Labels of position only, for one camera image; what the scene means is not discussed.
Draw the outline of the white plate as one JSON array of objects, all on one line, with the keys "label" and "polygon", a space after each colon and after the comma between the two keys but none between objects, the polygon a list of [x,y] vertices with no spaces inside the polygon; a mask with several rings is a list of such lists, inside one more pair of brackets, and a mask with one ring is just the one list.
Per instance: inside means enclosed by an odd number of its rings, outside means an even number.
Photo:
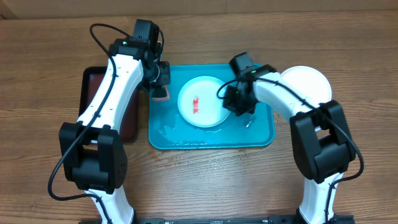
[{"label": "white plate", "polygon": [[332,99],[332,89],[329,81],[324,74],[315,68],[294,66],[288,68],[280,75],[289,85],[319,103],[327,103]]}]

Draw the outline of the light blue plate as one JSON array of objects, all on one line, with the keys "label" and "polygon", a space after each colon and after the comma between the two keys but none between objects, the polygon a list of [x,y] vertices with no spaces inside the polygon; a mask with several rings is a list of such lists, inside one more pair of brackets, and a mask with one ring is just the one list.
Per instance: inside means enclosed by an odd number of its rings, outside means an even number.
[{"label": "light blue plate", "polygon": [[211,76],[200,76],[186,82],[177,100],[182,118],[199,128],[221,124],[231,113],[223,107],[223,100],[217,97],[223,84],[223,81]]}]

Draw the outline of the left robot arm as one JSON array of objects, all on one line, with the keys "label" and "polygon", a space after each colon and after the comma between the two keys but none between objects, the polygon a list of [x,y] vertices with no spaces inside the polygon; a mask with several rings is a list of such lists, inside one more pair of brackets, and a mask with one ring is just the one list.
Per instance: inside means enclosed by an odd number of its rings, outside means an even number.
[{"label": "left robot arm", "polygon": [[108,65],[91,103],[76,123],[59,132],[62,156],[47,190],[55,200],[91,198],[101,223],[135,223],[123,182],[127,155],[119,135],[123,117],[137,88],[155,101],[170,99],[170,64],[161,61],[164,35],[152,21],[138,19],[132,34],[116,39],[104,52]]}]

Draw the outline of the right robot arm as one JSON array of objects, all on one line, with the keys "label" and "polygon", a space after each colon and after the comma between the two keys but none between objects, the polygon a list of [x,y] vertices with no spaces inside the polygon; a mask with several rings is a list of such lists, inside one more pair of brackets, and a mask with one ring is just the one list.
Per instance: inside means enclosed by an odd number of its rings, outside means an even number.
[{"label": "right robot arm", "polygon": [[358,177],[346,177],[349,163],[362,155],[353,142],[341,105],[316,100],[297,85],[284,80],[270,65],[257,66],[247,52],[235,55],[234,73],[223,84],[223,107],[236,116],[253,113],[266,103],[290,124],[295,163],[304,176],[303,199],[296,215],[269,218],[269,223],[354,223],[351,215],[336,215],[333,202],[337,186]]}]

